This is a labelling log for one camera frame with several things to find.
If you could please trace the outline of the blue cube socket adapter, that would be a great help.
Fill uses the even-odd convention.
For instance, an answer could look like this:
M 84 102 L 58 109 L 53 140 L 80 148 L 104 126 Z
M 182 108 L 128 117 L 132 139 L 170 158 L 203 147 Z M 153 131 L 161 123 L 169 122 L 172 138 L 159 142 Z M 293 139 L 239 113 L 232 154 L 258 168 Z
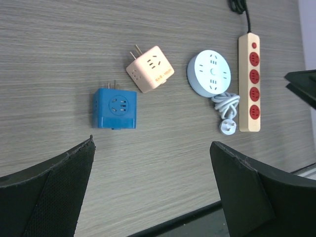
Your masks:
M 101 87 L 93 94 L 92 127 L 111 130 L 135 129 L 137 92 L 121 90 L 117 84 Z

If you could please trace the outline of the beige cube socket adapter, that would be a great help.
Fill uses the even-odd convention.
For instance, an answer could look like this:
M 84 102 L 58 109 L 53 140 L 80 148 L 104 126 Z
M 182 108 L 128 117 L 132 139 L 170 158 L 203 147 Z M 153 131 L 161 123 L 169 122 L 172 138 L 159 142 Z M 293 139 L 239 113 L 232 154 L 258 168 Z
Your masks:
M 147 93 L 164 84 L 174 73 L 174 69 L 162 50 L 156 45 L 142 52 L 135 45 L 138 56 L 131 53 L 133 62 L 126 67 L 126 72 L 141 92 Z

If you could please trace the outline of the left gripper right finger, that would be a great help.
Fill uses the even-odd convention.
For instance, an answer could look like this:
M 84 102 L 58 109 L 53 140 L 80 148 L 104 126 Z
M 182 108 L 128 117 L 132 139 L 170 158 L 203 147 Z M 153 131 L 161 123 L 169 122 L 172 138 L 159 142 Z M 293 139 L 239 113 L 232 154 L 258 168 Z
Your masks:
M 214 141 L 212 167 L 232 237 L 314 237 L 316 182 Z

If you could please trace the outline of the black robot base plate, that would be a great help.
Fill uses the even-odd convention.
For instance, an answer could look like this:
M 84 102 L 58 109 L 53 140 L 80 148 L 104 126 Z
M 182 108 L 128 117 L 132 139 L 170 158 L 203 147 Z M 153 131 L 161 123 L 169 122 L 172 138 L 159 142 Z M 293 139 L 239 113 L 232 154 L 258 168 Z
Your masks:
M 131 237 L 228 237 L 220 201 L 132 234 Z

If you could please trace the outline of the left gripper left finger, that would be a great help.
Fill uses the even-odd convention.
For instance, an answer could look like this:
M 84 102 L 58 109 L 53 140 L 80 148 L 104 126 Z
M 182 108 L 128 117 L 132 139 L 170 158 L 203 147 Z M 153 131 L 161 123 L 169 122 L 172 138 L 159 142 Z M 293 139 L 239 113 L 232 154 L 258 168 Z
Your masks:
M 2 237 L 72 237 L 95 155 L 93 138 L 0 179 Z

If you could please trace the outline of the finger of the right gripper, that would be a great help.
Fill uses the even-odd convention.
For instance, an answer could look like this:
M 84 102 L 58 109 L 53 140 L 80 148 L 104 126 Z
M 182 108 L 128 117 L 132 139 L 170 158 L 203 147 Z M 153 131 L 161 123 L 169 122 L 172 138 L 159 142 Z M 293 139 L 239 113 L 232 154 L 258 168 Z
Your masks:
M 292 91 L 312 108 L 316 108 L 315 70 L 289 72 L 284 78 L 289 82 L 286 88 Z

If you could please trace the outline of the light blue round power socket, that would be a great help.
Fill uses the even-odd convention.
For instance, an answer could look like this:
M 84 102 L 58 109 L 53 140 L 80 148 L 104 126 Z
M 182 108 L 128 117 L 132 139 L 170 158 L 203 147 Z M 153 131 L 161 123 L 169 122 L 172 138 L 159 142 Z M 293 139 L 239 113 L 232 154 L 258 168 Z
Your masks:
M 192 89 L 200 96 L 209 98 L 221 117 L 219 130 L 224 135 L 233 135 L 237 129 L 234 118 L 240 96 L 229 93 L 231 70 L 225 58 L 214 50 L 203 50 L 187 65 L 187 79 Z

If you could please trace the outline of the beige power strip red sockets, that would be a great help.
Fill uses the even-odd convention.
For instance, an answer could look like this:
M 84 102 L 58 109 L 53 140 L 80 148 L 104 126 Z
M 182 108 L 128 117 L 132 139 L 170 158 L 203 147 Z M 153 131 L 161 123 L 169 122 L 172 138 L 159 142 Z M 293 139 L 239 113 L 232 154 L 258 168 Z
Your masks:
M 238 39 L 239 130 L 261 129 L 260 38 L 247 33 Z

